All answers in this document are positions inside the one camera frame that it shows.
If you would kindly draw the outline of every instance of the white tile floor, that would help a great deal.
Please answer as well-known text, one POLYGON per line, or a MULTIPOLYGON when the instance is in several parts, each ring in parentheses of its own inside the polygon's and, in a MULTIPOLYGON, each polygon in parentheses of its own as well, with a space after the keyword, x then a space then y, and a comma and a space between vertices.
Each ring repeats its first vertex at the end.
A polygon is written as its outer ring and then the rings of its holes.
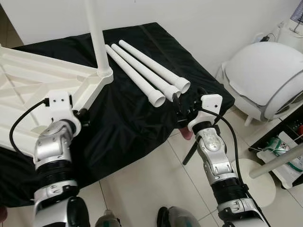
MULTIPOLYGON (((238 109, 225 117, 236 130, 240 157, 256 159, 248 152, 253 143, 280 120, 269 123, 253 122, 244 127, 245 115, 238 109)), ((227 127, 219 123, 221 134, 234 160, 233 144, 227 127)), ((155 227, 156 214, 161 206, 180 206, 199 220, 202 227, 221 227, 216 212, 216 201, 202 168, 202 159, 195 153, 186 166, 181 164, 193 140, 182 138, 174 131, 169 139, 146 157, 81 190, 87 203, 92 226, 106 208, 120 219, 123 227, 155 227)), ((303 186, 283 190, 276 182, 276 198, 264 214, 273 227, 303 226, 303 186)), ((4 227, 30 227, 32 207, 9 209, 4 227)))

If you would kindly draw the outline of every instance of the white plastic pipe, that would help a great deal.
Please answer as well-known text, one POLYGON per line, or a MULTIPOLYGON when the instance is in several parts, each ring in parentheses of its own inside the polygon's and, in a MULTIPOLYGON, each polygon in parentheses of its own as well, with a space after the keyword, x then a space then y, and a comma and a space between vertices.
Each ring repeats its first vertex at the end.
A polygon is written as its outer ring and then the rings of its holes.
POLYGON ((122 68, 129 78, 140 88, 148 97, 149 102, 154 107, 159 107, 165 102, 165 96, 158 90, 154 89, 143 77, 137 73, 126 61, 123 60, 109 45, 105 45, 109 56, 122 68))
POLYGON ((177 94, 178 98, 181 95, 181 92, 178 88, 175 86, 167 83, 165 80, 160 78, 156 73, 151 71, 149 68, 145 67, 143 64, 141 64, 138 60, 136 60, 134 57, 129 55, 127 52, 122 50, 119 46, 116 44, 113 44, 111 46, 114 51, 116 51, 122 58, 124 58, 127 63, 129 63, 131 66, 133 66, 142 76, 147 78, 154 86, 156 86, 164 95, 165 97, 172 102, 172 95, 174 93, 177 94))
POLYGON ((144 53, 140 52, 139 50, 137 50, 127 42, 120 40, 119 45, 122 46, 124 49, 126 49, 137 59, 142 61, 145 65, 147 65, 149 68, 155 71, 158 75, 163 77, 166 81, 176 86, 176 88, 178 88, 182 94, 187 92, 187 90, 189 89, 190 82, 187 79, 177 76, 175 73, 169 71, 167 68, 163 67, 162 65, 151 59, 150 57, 146 56, 144 53))
POLYGON ((98 11, 97 0, 84 0, 86 8, 86 16, 89 23, 90 35, 93 41, 94 51, 96 55, 98 70, 97 73, 101 77, 110 76, 113 71, 108 64, 107 54, 105 50, 104 37, 102 32, 102 20, 98 11))

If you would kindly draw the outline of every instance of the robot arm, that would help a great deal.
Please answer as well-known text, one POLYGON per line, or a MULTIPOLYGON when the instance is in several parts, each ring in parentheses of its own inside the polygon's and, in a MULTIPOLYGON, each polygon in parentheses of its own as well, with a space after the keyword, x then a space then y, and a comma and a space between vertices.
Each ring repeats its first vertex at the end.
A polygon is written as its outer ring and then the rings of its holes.
POLYGON ((217 200, 219 217, 224 222, 223 227, 268 227, 226 156, 225 143, 213 126, 216 116, 202 111, 218 114, 221 103, 220 95, 203 95, 187 111, 188 128, 196 136, 197 151, 217 200))
POLYGON ((81 130, 67 92, 49 93, 52 123, 36 142, 34 163, 39 189, 34 194, 34 227, 88 227, 85 202, 72 168, 70 144, 81 130))

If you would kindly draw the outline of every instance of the power cord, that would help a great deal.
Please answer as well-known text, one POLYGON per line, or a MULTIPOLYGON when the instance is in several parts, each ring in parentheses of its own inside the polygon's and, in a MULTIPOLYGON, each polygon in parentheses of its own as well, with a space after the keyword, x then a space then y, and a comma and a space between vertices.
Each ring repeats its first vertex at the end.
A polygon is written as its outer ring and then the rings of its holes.
POLYGON ((23 157, 27 157, 21 150, 19 150, 19 148, 16 146, 15 142, 14 142, 14 138, 13 138, 13 133, 14 133, 14 130, 16 128, 16 126, 20 123, 20 121, 23 120, 23 118, 25 118, 31 111, 33 111, 34 109, 36 109, 38 106, 40 106, 41 104, 45 104, 45 105, 49 105, 49 99, 48 98, 45 98, 44 100, 38 102, 37 104, 33 105, 32 107, 30 107, 28 110, 26 110, 16 121, 15 123, 13 124, 13 126, 11 127, 10 131, 9 131, 9 140, 10 140, 10 143, 12 145, 12 147, 14 148, 14 150, 21 154, 23 157))
POLYGON ((295 33, 297 33, 297 28, 298 28, 298 26, 300 25, 300 23, 302 22, 302 19, 303 19, 303 12, 302 12, 302 15, 301 15, 301 17, 300 17, 300 19, 298 20, 298 24, 297 24, 297 26, 294 28, 294 30, 293 30, 293 32, 295 32, 295 33))
POLYGON ((275 36, 273 33, 268 33, 266 36, 264 36, 264 37, 260 40, 260 42, 268 42, 269 39, 270 39, 269 35, 272 35, 272 36, 274 37, 275 41, 276 41, 276 36, 275 36))
POLYGON ((267 223, 267 225, 270 227, 270 224, 269 224, 269 222, 267 221, 266 217, 264 216, 264 214, 263 214, 261 208, 257 205, 256 201, 253 199, 253 197, 251 196, 251 194, 248 192, 249 189, 248 189, 247 185, 243 182, 243 179, 242 179, 242 176, 241 176, 241 172, 240 172, 240 165, 239 165, 238 142, 237 142, 236 133, 235 133, 235 131, 233 130, 232 125, 231 125, 223 116, 221 116, 221 115, 219 115, 219 114, 217 114, 217 113, 214 113, 214 112, 212 112, 212 111, 203 109, 203 108, 201 108, 201 107, 200 107, 198 110, 216 116, 216 117, 219 118, 220 120, 224 121, 224 123, 225 123, 225 124, 228 126, 228 128, 230 129, 230 131, 231 131, 231 133, 232 133, 233 141, 234 141, 234 146, 235 146, 236 169, 237 169, 237 172, 238 172, 239 181, 240 181, 240 183, 241 183, 243 189, 246 191, 247 196, 253 200, 253 202, 254 202, 255 205, 256 205, 256 208, 258 209, 258 211, 260 212, 260 214, 263 216, 263 218, 264 218, 265 222, 267 223))

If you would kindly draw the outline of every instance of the black cloth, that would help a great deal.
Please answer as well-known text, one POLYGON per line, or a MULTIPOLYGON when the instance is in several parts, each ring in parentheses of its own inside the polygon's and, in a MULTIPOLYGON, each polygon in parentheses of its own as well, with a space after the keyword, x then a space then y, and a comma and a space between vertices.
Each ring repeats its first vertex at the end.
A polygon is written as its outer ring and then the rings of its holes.
MULTIPOLYGON (((164 67, 191 82, 182 95, 184 109, 192 105, 196 90, 223 97, 221 114, 233 103, 233 97, 169 33, 157 23, 104 31, 107 44, 125 40, 164 67)), ((97 67, 90 34, 31 44, 16 48, 90 67, 97 67)), ((80 187, 91 184, 146 156, 162 144, 177 119, 172 103, 166 100, 154 108, 142 91, 109 58, 114 82, 104 86, 90 108, 91 126, 74 138, 71 155, 80 187)), ((0 149, 0 203, 9 206, 31 204, 37 184, 32 182, 34 166, 19 154, 0 149)))

